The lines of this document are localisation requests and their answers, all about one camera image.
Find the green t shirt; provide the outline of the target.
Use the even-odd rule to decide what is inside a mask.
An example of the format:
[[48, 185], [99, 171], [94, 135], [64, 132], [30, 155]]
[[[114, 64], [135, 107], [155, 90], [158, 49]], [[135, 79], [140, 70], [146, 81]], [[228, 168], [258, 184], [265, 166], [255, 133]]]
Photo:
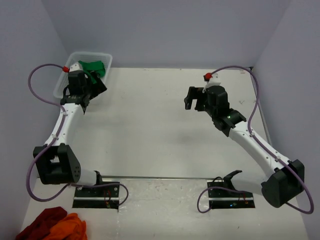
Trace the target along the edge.
[[99, 78], [103, 78], [106, 74], [105, 65], [102, 61], [93, 61], [93, 62], [84, 62], [78, 61], [82, 66], [83, 71], [90, 76], [93, 84], [97, 83], [97, 80], [93, 77], [93, 74], [96, 74]]

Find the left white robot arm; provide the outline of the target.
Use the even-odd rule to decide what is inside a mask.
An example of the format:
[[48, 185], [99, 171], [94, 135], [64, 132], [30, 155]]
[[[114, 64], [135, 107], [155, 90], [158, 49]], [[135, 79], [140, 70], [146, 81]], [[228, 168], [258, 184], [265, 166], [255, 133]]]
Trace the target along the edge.
[[60, 101], [62, 109], [57, 123], [45, 144], [33, 150], [36, 168], [43, 184], [83, 185], [94, 197], [103, 193], [104, 184], [100, 181], [99, 173], [81, 167], [71, 143], [90, 100], [106, 89], [95, 71], [88, 73], [84, 70], [71, 70], [68, 73], [68, 85]]

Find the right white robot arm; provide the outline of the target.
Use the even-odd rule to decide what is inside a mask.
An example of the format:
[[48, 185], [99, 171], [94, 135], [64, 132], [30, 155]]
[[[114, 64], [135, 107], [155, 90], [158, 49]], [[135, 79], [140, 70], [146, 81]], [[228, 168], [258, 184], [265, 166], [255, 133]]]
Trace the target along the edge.
[[303, 163], [279, 153], [250, 128], [246, 118], [230, 107], [224, 87], [191, 86], [184, 98], [186, 110], [191, 109], [193, 101], [196, 111], [206, 112], [214, 126], [241, 146], [262, 169], [262, 173], [253, 175], [244, 170], [227, 175], [223, 184], [227, 196], [233, 197], [240, 191], [260, 194], [271, 206], [279, 208], [306, 190]]

